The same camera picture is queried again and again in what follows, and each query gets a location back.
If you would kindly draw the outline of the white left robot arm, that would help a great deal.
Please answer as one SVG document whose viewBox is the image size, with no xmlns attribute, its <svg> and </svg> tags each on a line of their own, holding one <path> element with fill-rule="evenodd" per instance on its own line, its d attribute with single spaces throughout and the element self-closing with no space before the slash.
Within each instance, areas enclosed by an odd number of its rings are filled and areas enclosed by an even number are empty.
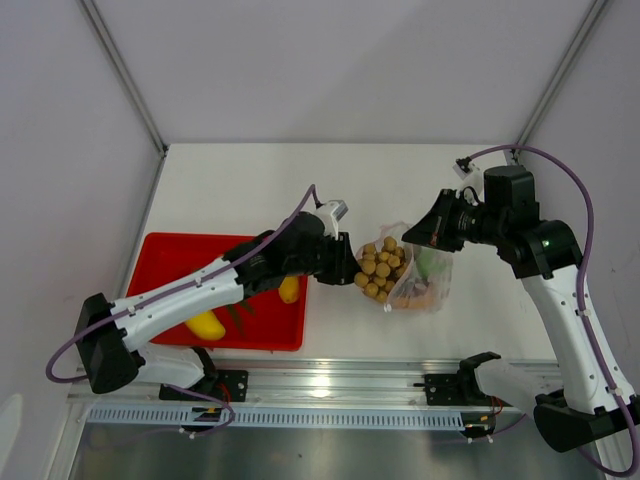
<svg viewBox="0 0 640 480">
<path fill-rule="evenodd" d="M 288 277 L 344 286 L 357 268 L 350 236 L 336 219 L 301 212 L 168 284 L 115 301 L 101 293 L 85 299 L 73 343 L 95 394 L 142 381 L 204 400 L 216 390 L 216 374 L 192 348 L 151 348 L 155 337 L 207 310 L 276 290 Z"/>
</svg>

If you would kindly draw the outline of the green scallion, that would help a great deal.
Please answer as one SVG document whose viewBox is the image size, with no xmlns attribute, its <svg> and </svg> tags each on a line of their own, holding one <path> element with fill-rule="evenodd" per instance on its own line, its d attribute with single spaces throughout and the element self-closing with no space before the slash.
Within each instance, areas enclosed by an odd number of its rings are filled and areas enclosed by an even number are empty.
<svg viewBox="0 0 640 480">
<path fill-rule="evenodd" d="M 241 300 L 235 304 L 227 305 L 225 309 L 228 312 L 235 328 L 238 330 L 239 335 L 242 338 L 245 338 L 246 330 L 245 330 L 244 319 L 246 316 L 248 317 L 255 316 L 254 308 L 251 306 L 248 300 Z"/>
</svg>

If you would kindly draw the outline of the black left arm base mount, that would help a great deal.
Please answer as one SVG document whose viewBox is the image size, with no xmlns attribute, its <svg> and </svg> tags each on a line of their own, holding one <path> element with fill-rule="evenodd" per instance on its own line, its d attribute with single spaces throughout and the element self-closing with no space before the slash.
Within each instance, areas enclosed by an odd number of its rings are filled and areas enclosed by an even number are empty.
<svg viewBox="0 0 640 480">
<path fill-rule="evenodd" d="M 217 370 L 206 374 L 187 392 L 161 385 L 159 399 L 164 401 L 203 400 L 203 395 L 226 403 L 244 402 L 248 391 L 249 373 L 246 370 Z"/>
</svg>

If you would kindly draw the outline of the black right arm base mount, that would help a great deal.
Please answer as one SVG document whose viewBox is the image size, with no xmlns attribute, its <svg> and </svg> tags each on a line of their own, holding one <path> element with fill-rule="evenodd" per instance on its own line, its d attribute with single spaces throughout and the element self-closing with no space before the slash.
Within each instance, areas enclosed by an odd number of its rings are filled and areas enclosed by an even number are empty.
<svg viewBox="0 0 640 480">
<path fill-rule="evenodd" d="M 508 406 L 497 397 L 476 392 L 469 382 L 461 381 L 457 374 L 425 374 L 422 381 L 413 386 L 424 392 L 429 406 Z"/>
</svg>

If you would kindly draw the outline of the green round vegetable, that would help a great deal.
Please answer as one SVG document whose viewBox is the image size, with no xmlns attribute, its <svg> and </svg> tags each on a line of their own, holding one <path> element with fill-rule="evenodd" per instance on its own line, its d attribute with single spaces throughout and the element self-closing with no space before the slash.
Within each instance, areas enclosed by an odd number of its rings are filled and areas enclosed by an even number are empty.
<svg viewBox="0 0 640 480">
<path fill-rule="evenodd" d="M 452 257 L 448 252 L 420 247 L 416 250 L 414 263 L 418 274 L 428 279 L 449 272 Z"/>
</svg>

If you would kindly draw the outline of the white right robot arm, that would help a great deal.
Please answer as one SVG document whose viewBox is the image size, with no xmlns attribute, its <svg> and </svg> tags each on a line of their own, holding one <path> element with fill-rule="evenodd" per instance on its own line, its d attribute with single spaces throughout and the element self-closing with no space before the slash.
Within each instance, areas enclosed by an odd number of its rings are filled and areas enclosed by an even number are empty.
<svg viewBox="0 0 640 480">
<path fill-rule="evenodd" d="M 534 177 L 522 166 L 484 173 L 485 199 L 475 205 L 444 189 L 403 241 L 457 252 L 465 243 L 497 250 L 521 281 L 543 321 L 561 372 L 561 386 L 512 365 L 493 352 L 459 364 L 456 389 L 468 403 L 497 397 L 534 420 L 539 434 L 563 453 L 639 422 L 639 399 L 606 345 L 599 322 L 578 286 L 586 263 L 571 228 L 543 220 Z"/>
</svg>

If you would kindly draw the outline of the brown longan bunch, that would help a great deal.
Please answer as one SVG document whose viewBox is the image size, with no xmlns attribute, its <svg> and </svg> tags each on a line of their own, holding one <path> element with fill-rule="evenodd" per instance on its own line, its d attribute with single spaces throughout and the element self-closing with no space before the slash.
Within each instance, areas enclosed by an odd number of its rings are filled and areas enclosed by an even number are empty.
<svg viewBox="0 0 640 480">
<path fill-rule="evenodd" d="M 359 270 L 354 275 L 355 285 L 365 296 L 386 303 L 407 270 L 408 253 L 395 237 L 385 236 L 364 245 L 357 264 Z"/>
</svg>

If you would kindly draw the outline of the clear zip top bag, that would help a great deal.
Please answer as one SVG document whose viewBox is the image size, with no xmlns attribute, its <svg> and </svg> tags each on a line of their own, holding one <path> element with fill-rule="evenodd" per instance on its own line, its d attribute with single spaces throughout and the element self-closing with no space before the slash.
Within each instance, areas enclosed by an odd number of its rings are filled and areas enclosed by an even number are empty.
<svg viewBox="0 0 640 480">
<path fill-rule="evenodd" d="M 452 265 L 451 265 L 451 270 L 449 272 L 446 272 L 443 275 L 438 275 L 438 276 L 433 276 L 431 278 L 428 279 L 424 279 L 422 278 L 415 267 L 415 263 L 414 263 L 414 259 L 415 259 L 415 253 L 416 250 L 418 248 L 420 248 L 421 246 L 417 246 L 417 245 L 412 245 L 412 244 L 407 244 L 404 243 L 402 241 L 402 235 L 409 229 L 411 228 L 410 224 L 404 223 L 404 222 L 396 222 L 390 225 L 385 225 L 383 227 L 380 228 L 380 234 L 377 240 L 373 241 L 373 242 L 377 242 L 379 240 L 381 240 L 383 237 L 385 236 L 393 236 L 395 237 L 400 245 L 402 247 L 405 248 L 405 250 L 408 253 L 408 267 L 406 272 L 404 273 L 404 275 L 401 277 L 401 279 L 399 280 L 399 284 L 393 288 L 393 290 L 391 291 L 391 295 L 393 295 L 394 293 L 400 291 L 400 292 L 406 292 L 406 291 L 410 291 L 412 289 L 427 289 L 427 288 L 432 288 L 436 291 L 436 295 L 438 297 L 438 300 L 440 301 L 440 308 L 437 310 L 439 311 L 442 306 L 444 305 L 446 299 L 449 296 L 449 291 L 450 291 L 450 287 L 451 287 L 451 280 L 452 280 L 452 271 L 453 271 L 453 257 L 452 254 L 449 253 L 452 257 Z M 387 313 L 390 312 L 394 312 L 394 311 L 422 311 L 422 310 L 400 310 L 400 309 L 392 309 L 391 306 L 389 305 L 388 301 L 386 303 L 380 303 L 383 306 L 383 310 Z M 428 314 L 431 313 L 435 313 L 437 311 L 422 311 Z"/>
</svg>

